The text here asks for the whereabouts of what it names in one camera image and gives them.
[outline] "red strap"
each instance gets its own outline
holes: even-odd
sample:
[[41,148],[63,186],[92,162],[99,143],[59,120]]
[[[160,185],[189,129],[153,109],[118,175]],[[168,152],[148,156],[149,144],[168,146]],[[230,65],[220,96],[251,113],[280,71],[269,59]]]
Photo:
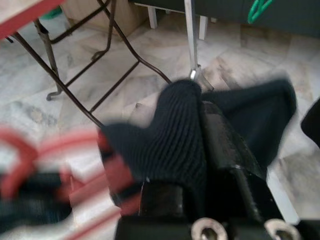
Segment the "red strap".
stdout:
[[67,237],[67,240],[76,240],[80,239],[83,236],[89,234],[92,230],[95,230],[96,228],[100,227],[102,224],[110,223],[112,220],[116,219],[120,215],[132,215],[136,213],[139,210],[141,201],[141,194],[138,193],[135,196],[131,197],[129,200],[125,201],[121,205],[120,208],[114,208],[112,211],[110,211],[108,214],[106,214],[103,218],[100,220],[94,222],[93,224],[90,224],[87,227],[84,227],[79,232]]
[[78,204],[88,198],[92,198],[101,191],[109,188],[112,193],[119,193],[131,186],[135,181],[130,169],[124,163],[119,154],[108,158],[104,164],[105,171],[97,174],[81,184],[73,184],[62,187],[58,191],[61,200],[69,200],[72,204]]
[[38,157],[38,151],[22,136],[6,127],[0,128],[0,140],[18,150],[19,162],[0,184],[2,198],[11,199],[17,193],[19,186],[36,170],[34,160]]
[[81,148],[88,144],[97,144],[100,148],[110,151],[106,138],[97,131],[72,131],[62,136],[45,141],[39,148],[39,158],[70,149]]

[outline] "metal pole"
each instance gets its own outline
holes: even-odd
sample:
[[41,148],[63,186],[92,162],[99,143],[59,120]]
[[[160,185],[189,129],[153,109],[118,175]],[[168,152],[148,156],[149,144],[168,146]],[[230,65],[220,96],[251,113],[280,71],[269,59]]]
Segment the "metal pole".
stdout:
[[191,71],[189,78],[196,81],[203,91],[212,91],[214,88],[204,77],[201,66],[198,64],[197,38],[196,38],[196,11],[195,0],[184,0],[186,31],[190,53]]
[[191,70],[196,70],[198,67],[197,39],[196,39],[196,12],[195,0],[184,0],[184,11],[186,20],[186,30],[188,34],[188,44],[190,53]]

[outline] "ribbed knit texture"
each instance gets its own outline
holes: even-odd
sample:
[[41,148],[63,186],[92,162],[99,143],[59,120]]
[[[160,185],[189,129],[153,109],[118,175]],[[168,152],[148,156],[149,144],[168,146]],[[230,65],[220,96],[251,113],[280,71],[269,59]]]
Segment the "ribbed knit texture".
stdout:
[[249,88],[213,91],[201,97],[218,106],[243,137],[266,177],[283,132],[296,111],[296,94],[290,81],[275,78]]
[[128,123],[101,128],[137,181],[161,181],[185,187],[200,215],[207,179],[201,104],[200,87],[181,80],[160,94],[154,118],[147,128]]

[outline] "green cord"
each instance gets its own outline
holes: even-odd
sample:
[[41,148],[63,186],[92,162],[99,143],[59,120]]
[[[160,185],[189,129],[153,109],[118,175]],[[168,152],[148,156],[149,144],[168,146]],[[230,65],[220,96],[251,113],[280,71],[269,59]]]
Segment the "green cord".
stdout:
[[255,0],[248,14],[248,23],[253,24],[256,19],[266,10],[273,0]]

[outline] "red table edge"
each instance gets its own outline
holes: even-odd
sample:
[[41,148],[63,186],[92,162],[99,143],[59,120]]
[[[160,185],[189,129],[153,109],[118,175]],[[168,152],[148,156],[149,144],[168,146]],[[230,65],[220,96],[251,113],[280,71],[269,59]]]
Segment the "red table edge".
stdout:
[[64,0],[42,0],[12,18],[0,23],[0,40],[59,6]]

